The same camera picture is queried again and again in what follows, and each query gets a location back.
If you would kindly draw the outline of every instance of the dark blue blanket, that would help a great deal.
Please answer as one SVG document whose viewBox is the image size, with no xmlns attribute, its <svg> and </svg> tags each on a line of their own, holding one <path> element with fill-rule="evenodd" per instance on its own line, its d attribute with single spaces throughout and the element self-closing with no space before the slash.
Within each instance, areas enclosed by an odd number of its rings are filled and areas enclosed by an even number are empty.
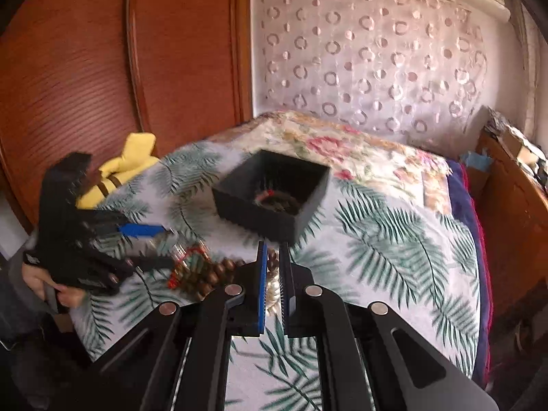
<svg viewBox="0 0 548 411">
<path fill-rule="evenodd" d="M 489 327 L 491 317 L 490 281 L 487 261 L 484 257 L 483 232 L 476 216 L 476 210 L 472 198 L 468 194 L 466 174 L 461 165 L 452 160 L 447 160 L 453 174 L 447 177 L 449 185 L 449 198 L 453 216 L 468 226 L 474 243 L 476 244 L 476 255 L 479 267 L 479 341 L 476 354 L 476 365 L 474 367 L 472 380 L 483 387 L 487 381 L 487 370 L 489 369 Z"/>
</svg>

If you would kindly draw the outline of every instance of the yellow plush toy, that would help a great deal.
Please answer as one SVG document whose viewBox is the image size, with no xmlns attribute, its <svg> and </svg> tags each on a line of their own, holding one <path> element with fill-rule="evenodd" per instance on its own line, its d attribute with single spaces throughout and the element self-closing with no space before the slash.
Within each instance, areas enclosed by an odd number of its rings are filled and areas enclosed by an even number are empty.
<svg viewBox="0 0 548 411">
<path fill-rule="evenodd" d="M 150 155 L 155 142 L 156 137 L 152 133 L 131 133 L 125 140 L 122 155 L 105 162 L 99 168 L 102 181 L 78 200 L 77 207 L 95 208 L 121 184 L 158 162 L 158 158 Z"/>
</svg>

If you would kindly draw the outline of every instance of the wooden wardrobe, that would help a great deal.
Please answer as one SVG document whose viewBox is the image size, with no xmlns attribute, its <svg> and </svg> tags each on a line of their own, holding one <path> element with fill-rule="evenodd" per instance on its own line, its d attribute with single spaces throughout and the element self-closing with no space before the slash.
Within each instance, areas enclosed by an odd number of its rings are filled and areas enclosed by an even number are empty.
<svg viewBox="0 0 548 411">
<path fill-rule="evenodd" d="M 476 210 L 493 290 L 493 332 L 507 332 L 548 301 L 548 200 L 540 187 L 482 131 L 476 152 L 493 158 Z"/>
<path fill-rule="evenodd" d="M 156 154 L 251 118 L 249 0 L 25 0 L 0 37 L 2 188 L 24 227 L 47 167 L 90 170 L 150 131 Z"/>
</svg>

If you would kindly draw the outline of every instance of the black box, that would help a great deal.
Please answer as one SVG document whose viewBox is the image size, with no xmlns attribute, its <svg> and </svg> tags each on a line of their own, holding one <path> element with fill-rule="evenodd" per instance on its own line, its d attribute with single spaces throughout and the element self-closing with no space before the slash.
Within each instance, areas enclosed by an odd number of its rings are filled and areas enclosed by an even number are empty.
<svg viewBox="0 0 548 411">
<path fill-rule="evenodd" d="M 260 150 L 218 182 L 213 197 L 221 218 L 271 241 L 293 245 L 325 196 L 328 180 L 325 165 Z M 257 194 L 270 188 L 296 199 L 297 214 L 256 204 Z"/>
</svg>

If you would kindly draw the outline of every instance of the human hand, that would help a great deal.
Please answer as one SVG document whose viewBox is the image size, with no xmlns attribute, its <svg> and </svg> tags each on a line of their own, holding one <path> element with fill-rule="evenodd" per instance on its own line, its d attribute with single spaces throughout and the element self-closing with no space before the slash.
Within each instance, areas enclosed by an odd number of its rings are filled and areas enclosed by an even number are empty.
<svg viewBox="0 0 548 411">
<path fill-rule="evenodd" d="M 31 266 L 23 263 L 21 268 L 23 280 L 27 286 L 42 300 L 46 300 L 46 291 L 44 283 L 50 285 L 55 290 L 58 290 L 57 298 L 59 303 L 65 307 L 78 307 L 86 296 L 86 292 L 75 288 L 68 287 L 64 284 L 57 284 L 51 279 L 49 272 L 41 267 Z"/>
</svg>

